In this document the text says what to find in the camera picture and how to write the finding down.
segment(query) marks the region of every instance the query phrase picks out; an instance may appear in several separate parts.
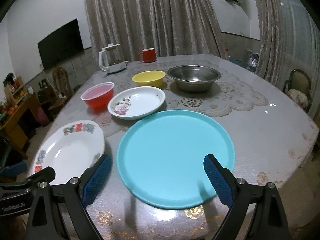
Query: white wall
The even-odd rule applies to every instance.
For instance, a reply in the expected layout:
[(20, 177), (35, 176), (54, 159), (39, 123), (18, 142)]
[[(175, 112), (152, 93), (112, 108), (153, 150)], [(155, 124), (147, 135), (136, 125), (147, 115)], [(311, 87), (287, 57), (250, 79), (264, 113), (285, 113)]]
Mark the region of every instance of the white wall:
[(8, 18), (5, 16), (0, 22), (0, 101), (5, 97), (3, 80), (8, 73), (13, 72), (8, 44)]
[(237, 5), (226, 0), (210, 0), (222, 32), (260, 40), (256, 0)]
[(41, 71), (38, 42), (73, 19), (84, 48), (91, 46), (84, 0), (16, 0), (7, 17), (12, 66), (24, 82)]

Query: wooden chair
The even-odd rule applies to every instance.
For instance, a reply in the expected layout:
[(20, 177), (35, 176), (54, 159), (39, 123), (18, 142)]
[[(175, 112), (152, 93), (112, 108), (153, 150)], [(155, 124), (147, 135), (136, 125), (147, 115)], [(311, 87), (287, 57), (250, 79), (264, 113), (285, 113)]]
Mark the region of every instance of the wooden chair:
[(286, 93), (290, 89), (296, 89), (307, 96), (308, 107), (304, 110), (308, 112), (312, 104), (312, 99), (310, 95), (311, 80), (303, 70), (294, 69), (291, 71), (289, 79), (284, 82), (283, 92)]
[(62, 96), (66, 96), (66, 98), (58, 98), (55, 104), (50, 106), (49, 110), (57, 114), (69, 98), (72, 97), (73, 91), (70, 88), (68, 73), (63, 67), (56, 67), (52, 71), (52, 78), (55, 89), (59, 91)]

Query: white kettle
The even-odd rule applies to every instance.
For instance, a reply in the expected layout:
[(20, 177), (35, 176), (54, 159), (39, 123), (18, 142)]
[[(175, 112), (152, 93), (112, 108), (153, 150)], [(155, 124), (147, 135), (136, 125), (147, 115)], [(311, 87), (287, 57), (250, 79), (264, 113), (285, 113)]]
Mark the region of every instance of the white kettle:
[(115, 73), (127, 68), (128, 61), (121, 55), (120, 44), (108, 44), (99, 52), (99, 68), (106, 73)]

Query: beige curtain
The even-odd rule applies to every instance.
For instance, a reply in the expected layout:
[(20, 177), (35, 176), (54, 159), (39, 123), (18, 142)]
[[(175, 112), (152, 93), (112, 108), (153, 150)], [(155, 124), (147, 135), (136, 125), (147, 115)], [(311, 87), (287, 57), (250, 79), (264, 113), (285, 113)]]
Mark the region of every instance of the beige curtain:
[(256, 0), (256, 3), (261, 36), (260, 59), (256, 73), (276, 86), (281, 73), (282, 55), (280, 0)]
[(277, 87), (282, 90), (293, 69), (303, 70), (311, 80), (308, 115), (313, 118), (320, 104), (320, 31), (299, 0), (280, 0), (280, 11), (283, 60)]
[(121, 43), (124, 59), (146, 48), (158, 57), (214, 54), (226, 58), (209, 0), (85, 0), (92, 51)]

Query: screw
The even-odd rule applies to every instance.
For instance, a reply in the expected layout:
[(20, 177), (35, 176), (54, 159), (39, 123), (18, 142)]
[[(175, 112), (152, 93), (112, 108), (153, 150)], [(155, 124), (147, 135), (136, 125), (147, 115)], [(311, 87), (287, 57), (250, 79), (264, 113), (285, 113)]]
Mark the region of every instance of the screw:
[(45, 181), (40, 183), (41, 188), (45, 188), (46, 186), (47, 186), (47, 183)]
[(72, 178), (72, 179), (70, 180), (70, 183), (71, 183), (71, 184), (76, 184), (76, 183), (78, 183), (78, 181), (79, 181), (79, 179), (76, 178), (76, 177), (74, 177), (74, 178)]
[(245, 183), (245, 179), (243, 179), (243, 178), (238, 178), (238, 179), (237, 179), (237, 182), (238, 182), (240, 185), (242, 185), (242, 184)]
[(269, 183), (268, 183), (268, 187), (269, 187), (269, 188), (275, 188), (275, 184), (273, 184), (272, 182), (269, 182)]

